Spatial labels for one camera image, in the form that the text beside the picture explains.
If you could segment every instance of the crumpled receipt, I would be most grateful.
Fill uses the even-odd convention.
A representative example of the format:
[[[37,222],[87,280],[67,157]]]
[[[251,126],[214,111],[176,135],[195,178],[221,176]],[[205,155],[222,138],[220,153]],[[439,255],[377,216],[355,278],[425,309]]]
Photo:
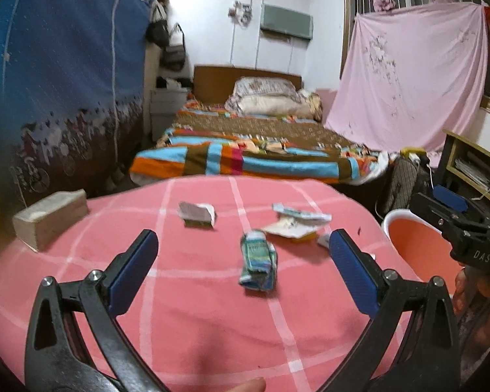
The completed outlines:
[[[301,239],[313,236],[323,226],[332,221],[332,215],[317,212],[305,212],[284,207],[281,203],[274,203],[272,209],[280,215],[280,219],[261,230],[265,233],[289,239]]]

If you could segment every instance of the wall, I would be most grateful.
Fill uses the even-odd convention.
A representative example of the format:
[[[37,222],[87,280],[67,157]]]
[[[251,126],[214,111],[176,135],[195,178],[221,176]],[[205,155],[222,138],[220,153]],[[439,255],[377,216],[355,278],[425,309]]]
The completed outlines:
[[[343,0],[310,0],[314,38],[307,49],[305,87],[337,90],[343,46]]]
[[[490,152],[490,113],[480,110],[465,136]]]
[[[192,74],[194,65],[197,64],[233,64],[303,74],[307,51],[305,41],[294,39],[291,44],[260,35],[262,0],[252,1],[253,18],[247,28],[239,25],[234,28],[232,19],[227,16],[228,9],[235,0],[170,1],[169,23],[180,23],[186,35],[188,66],[182,74]],[[309,13],[310,0],[264,1],[271,5]]]

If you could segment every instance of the hanging bag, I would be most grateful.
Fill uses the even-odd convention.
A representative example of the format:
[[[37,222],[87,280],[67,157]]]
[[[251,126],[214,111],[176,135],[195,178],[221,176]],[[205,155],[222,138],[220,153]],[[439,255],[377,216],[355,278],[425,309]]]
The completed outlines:
[[[180,72],[185,66],[186,58],[185,34],[181,26],[176,23],[169,36],[169,45],[162,52],[160,66],[173,72]]]
[[[169,45],[167,14],[161,4],[158,4],[154,9],[152,22],[149,23],[147,31],[145,31],[145,38],[162,49]]]

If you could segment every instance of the pillow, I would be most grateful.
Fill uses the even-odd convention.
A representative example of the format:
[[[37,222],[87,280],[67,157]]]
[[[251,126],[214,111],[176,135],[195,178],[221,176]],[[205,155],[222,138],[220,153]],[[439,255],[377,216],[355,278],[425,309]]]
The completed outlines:
[[[323,117],[323,106],[321,104],[321,98],[318,94],[307,91],[299,90],[299,96],[302,98],[302,102],[306,102],[310,106],[312,117],[316,122],[321,122]]]
[[[240,112],[248,115],[296,116],[313,119],[308,102],[298,103],[283,95],[251,95],[238,102]]]
[[[293,83],[282,78],[243,77],[234,84],[233,96],[247,97],[252,95],[284,95],[301,103]]]

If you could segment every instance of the wooden block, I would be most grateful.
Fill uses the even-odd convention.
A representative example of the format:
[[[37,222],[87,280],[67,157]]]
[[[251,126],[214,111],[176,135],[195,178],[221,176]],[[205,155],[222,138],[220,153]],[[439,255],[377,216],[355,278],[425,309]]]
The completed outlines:
[[[17,213],[13,217],[14,231],[38,252],[88,213],[85,190],[56,192]]]

